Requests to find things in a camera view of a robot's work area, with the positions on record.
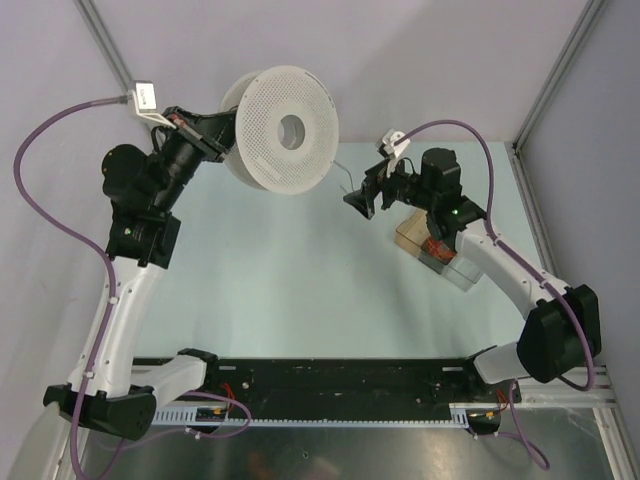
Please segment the white perforated cable spool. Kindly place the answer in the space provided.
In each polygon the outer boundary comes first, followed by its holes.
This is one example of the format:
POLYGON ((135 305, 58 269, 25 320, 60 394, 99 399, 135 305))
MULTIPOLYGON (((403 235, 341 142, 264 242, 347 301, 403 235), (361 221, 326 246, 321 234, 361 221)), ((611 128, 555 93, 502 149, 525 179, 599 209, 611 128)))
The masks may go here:
POLYGON ((220 110, 236 115, 235 144, 224 164, 244 184, 276 194, 314 188, 334 163, 336 106, 309 71, 282 65, 237 80, 220 110))

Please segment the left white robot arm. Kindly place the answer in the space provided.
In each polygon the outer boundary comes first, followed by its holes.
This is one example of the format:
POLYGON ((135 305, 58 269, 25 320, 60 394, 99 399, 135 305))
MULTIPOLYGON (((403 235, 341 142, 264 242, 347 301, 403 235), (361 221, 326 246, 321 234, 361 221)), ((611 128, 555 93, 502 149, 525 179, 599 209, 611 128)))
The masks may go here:
POLYGON ((135 377, 134 350, 150 300, 168 270, 181 227, 172 209, 204 162, 232 150, 236 111, 199 115, 179 107, 151 131, 153 149, 112 148, 101 165, 112 224, 102 252, 105 291, 81 358, 66 383, 46 389, 44 404, 79 426, 127 440, 149 430, 156 411, 193 393, 207 400, 221 387, 216 355, 194 348, 135 377))

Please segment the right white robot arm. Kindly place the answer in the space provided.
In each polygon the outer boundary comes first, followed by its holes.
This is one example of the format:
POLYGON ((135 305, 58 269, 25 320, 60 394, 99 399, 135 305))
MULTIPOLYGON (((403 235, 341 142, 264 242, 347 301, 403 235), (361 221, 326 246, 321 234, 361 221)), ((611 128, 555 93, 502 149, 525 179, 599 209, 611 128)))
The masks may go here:
POLYGON ((365 218, 400 202, 425 211, 431 236, 457 258, 470 261, 511 300, 524 319, 518 340, 476 354, 473 369, 461 376, 463 393, 484 401, 498 383, 531 377, 546 384, 567 383, 570 370, 584 366, 588 391, 595 380, 594 358, 601 351, 598 297, 587 285, 572 287, 533 266, 490 225, 487 211, 462 192, 461 167, 454 151, 431 148, 418 171, 386 158, 365 172, 359 189, 344 202, 365 218))

